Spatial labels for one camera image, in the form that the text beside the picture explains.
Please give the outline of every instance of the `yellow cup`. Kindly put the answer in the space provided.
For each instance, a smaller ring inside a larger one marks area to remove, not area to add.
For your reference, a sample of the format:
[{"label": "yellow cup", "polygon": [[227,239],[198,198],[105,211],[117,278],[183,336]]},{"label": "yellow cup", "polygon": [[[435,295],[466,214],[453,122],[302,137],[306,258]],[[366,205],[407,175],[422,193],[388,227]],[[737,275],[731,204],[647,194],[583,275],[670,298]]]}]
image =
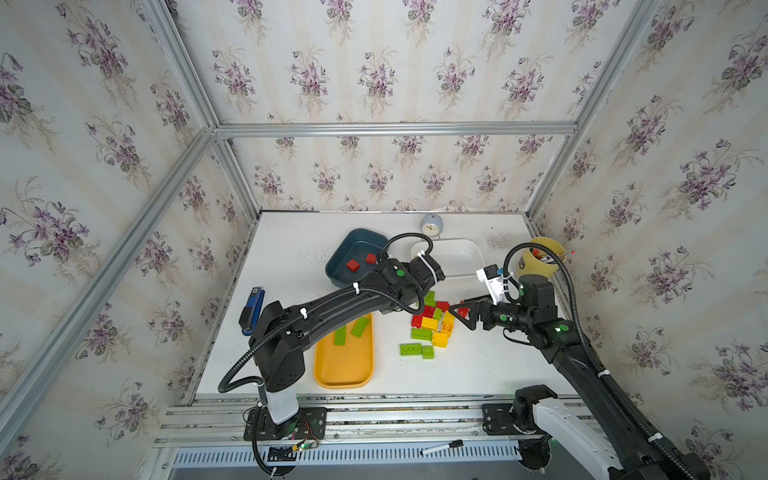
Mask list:
[{"label": "yellow cup", "polygon": [[[565,248],[549,237],[536,237],[531,239],[531,242],[540,243],[559,256],[565,255]],[[534,257],[530,248],[524,249],[522,257],[518,260],[518,278],[521,275],[543,275],[551,278],[556,271],[558,271],[557,265],[544,263]]]}]

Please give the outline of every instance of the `cable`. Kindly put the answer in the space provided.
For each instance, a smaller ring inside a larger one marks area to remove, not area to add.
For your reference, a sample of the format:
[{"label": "cable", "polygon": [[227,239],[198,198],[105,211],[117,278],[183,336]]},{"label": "cable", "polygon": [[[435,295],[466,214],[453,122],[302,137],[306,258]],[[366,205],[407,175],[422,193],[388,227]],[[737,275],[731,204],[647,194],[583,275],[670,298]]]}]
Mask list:
[{"label": "cable", "polygon": [[[587,336],[584,334],[584,330],[581,328],[581,322],[578,318],[578,311],[576,310],[576,290],[574,288],[573,279],[571,278],[571,274],[566,270],[565,264],[560,259],[560,257],[549,249],[549,247],[546,247],[544,245],[541,245],[540,243],[535,242],[525,242],[520,243],[519,245],[515,245],[512,247],[511,250],[507,253],[507,257],[504,258],[504,269],[502,271],[503,277],[504,277],[504,284],[506,286],[507,279],[509,278],[512,280],[511,276],[508,274],[508,268],[509,268],[509,260],[512,258],[512,255],[515,254],[518,250],[524,249],[524,248],[536,248],[539,250],[543,250],[546,254],[548,254],[554,262],[558,265],[560,272],[563,275],[563,278],[565,279],[566,287],[568,288],[568,304],[570,306],[571,310],[571,319],[573,320],[574,325],[576,326],[576,333],[578,335],[579,343],[581,344],[581,347],[584,349],[584,353],[587,356],[587,360],[592,365],[592,368],[595,372],[601,372],[605,370],[605,367],[601,365],[598,358],[595,356],[595,354],[592,352],[592,349],[589,346],[589,341],[587,340]],[[506,293],[507,299],[510,299],[509,293]],[[624,393],[623,390],[621,390],[621,387],[616,383],[613,376],[611,375],[602,375],[599,377],[602,379],[602,381],[605,383],[605,386],[608,388],[608,391],[611,393],[611,395],[614,397],[614,399],[618,402],[619,406],[624,410],[624,413],[629,416],[629,418],[632,420],[632,422],[637,425],[637,427],[643,432],[643,435],[646,439],[649,439],[652,437],[656,432],[654,432],[650,427],[650,423],[646,418],[644,418],[644,415],[637,409],[636,405],[627,397],[627,394]],[[680,472],[683,474],[685,478],[688,480],[697,480],[697,478],[694,476],[693,472],[683,463],[680,458],[675,455],[673,452],[670,451],[663,443],[661,443],[660,439],[653,439],[649,440],[649,443],[652,444],[656,450],[659,451],[667,460],[672,462],[675,467],[677,467]]]}]

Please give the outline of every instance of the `lego brick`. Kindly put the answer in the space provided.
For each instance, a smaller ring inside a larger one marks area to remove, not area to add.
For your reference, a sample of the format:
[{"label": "lego brick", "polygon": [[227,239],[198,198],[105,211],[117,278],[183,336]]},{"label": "lego brick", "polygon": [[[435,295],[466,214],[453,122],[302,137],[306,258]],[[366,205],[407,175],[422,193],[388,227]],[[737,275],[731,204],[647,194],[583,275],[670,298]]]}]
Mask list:
[{"label": "lego brick", "polygon": [[435,332],[432,334],[432,346],[438,346],[444,349],[448,346],[448,334],[443,332]]},{"label": "lego brick", "polygon": [[427,329],[411,329],[411,338],[414,340],[432,341],[432,331]]},{"label": "lego brick", "polygon": [[421,343],[401,343],[400,344],[400,356],[421,355],[421,354],[422,354]]},{"label": "lego brick", "polygon": [[435,358],[435,347],[422,345],[422,358],[424,360],[433,360]]},{"label": "lego brick", "polygon": [[366,331],[366,328],[368,328],[368,324],[371,323],[371,320],[368,317],[361,316],[355,321],[355,326],[352,327],[352,336],[356,336],[357,338],[360,338],[362,336],[362,333]]},{"label": "lego brick", "polygon": [[424,319],[422,319],[422,328],[423,329],[427,329],[427,330],[431,330],[431,331],[435,332],[435,331],[437,331],[437,325],[438,325],[438,321],[435,320],[435,319],[431,319],[431,318],[424,318]]},{"label": "lego brick", "polygon": [[334,332],[333,345],[346,345],[346,325]]}]

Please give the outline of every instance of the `alarm clock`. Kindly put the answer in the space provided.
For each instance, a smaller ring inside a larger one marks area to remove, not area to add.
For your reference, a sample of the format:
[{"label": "alarm clock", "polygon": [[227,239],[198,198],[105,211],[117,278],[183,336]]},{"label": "alarm clock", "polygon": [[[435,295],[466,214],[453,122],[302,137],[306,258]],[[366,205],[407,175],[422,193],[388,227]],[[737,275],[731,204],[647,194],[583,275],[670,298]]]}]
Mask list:
[{"label": "alarm clock", "polygon": [[435,214],[429,214],[422,218],[421,228],[422,233],[427,237],[437,237],[442,232],[442,218]]}]

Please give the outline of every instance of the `white table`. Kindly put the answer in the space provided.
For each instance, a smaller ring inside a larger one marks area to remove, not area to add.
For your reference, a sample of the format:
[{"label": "white table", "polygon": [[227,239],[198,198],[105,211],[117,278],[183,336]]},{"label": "white table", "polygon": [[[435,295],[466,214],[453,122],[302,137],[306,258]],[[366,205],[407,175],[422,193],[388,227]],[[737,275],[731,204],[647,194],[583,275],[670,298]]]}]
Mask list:
[{"label": "white table", "polygon": [[[522,215],[516,214],[440,214],[445,229],[442,239],[465,238],[477,243],[486,265],[504,261],[514,245],[530,240]],[[355,228],[367,228],[386,237],[419,231],[424,214],[341,214],[267,212],[257,228],[253,245],[233,293],[229,309],[197,387],[197,398],[233,398],[257,393],[247,385],[227,394],[217,386],[227,370],[248,350],[248,337],[237,320],[251,288],[266,290],[264,305],[279,300],[283,307],[304,303],[336,290],[325,274],[325,265]],[[410,260],[411,247],[418,238],[395,242],[391,257]],[[435,288],[437,300],[457,303],[486,294],[477,279],[446,280]],[[328,390],[313,377],[315,348],[304,353],[306,373],[296,384],[299,395],[403,394],[403,395],[494,395],[513,394],[516,389],[545,384],[558,394],[573,394],[574,389],[539,351],[503,338],[499,328],[474,332],[459,321],[448,348],[435,348],[434,360],[399,355],[400,343],[411,343],[411,316],[405,312],[374,313],[376,369],[367,385],[358,389]],[[250,361],[235,377],[258,374]]]}]

